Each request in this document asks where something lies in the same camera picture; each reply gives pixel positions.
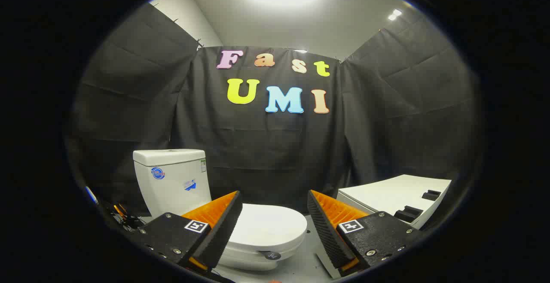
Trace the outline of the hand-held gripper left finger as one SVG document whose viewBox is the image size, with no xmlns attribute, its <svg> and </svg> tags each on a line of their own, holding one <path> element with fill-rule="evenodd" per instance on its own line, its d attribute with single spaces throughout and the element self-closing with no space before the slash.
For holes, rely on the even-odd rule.
<svg viewBox="0 0 550 283">
<path fill-rule="evenodd" d="M 184 215 L 161 214 L 129 239 L 180 267 L 209 273 L 220 261 L 242 205 L 240 191 L 234 191 Z"/>
</svg>

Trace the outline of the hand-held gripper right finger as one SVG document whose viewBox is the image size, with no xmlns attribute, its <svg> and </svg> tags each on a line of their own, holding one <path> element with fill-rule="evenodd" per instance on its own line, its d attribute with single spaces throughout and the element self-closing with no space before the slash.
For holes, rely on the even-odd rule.
<svg viewBox="0 0 550 283">
<path fill-rule="evenodd" d="M 367 214 L 310 190 L 308 211 L 330 263 L 341 276 L 377 267 L 403 254 L 423 233 L 385 211 Z"/>
</svg>

